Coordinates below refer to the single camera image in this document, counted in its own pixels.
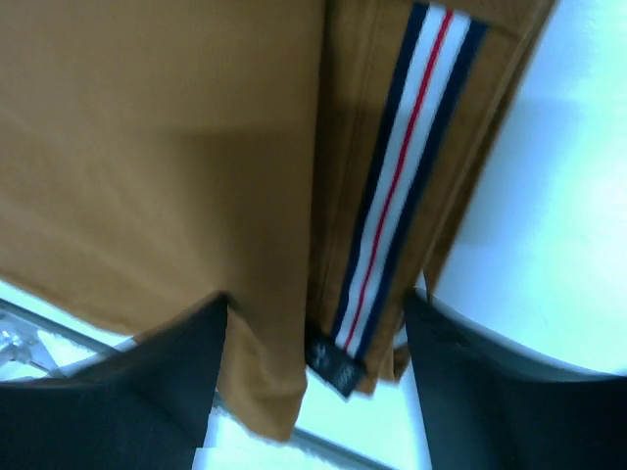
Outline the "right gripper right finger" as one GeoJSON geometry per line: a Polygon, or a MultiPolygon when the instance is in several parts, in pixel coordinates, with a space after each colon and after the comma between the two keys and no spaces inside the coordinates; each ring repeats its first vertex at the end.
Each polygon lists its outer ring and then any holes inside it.
{"type": "Polygon", "coordinates": [[[404,317],[433,468],[625,468],[625,376],[535,352],[419,290],[404,317]]]}

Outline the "brown trousers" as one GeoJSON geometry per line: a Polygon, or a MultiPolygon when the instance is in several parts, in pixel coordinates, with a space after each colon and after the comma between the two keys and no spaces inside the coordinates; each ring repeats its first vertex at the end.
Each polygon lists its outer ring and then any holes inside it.
{"type": "Polygon", "coordinates": [[[397,382],[551,1],[5,1],[1,277],[145,334],[217,293],[218,390],[284,441],[314,326],[397,382]]]}

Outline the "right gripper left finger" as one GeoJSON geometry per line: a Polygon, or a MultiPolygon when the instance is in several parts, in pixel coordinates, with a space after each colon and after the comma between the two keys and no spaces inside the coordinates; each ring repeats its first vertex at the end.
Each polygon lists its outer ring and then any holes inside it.
{"type": "Polygon", "coordinates": [[[67,378],[1,385],[4,469],[189,469],[204,443],[229,297],[67,378]]]}

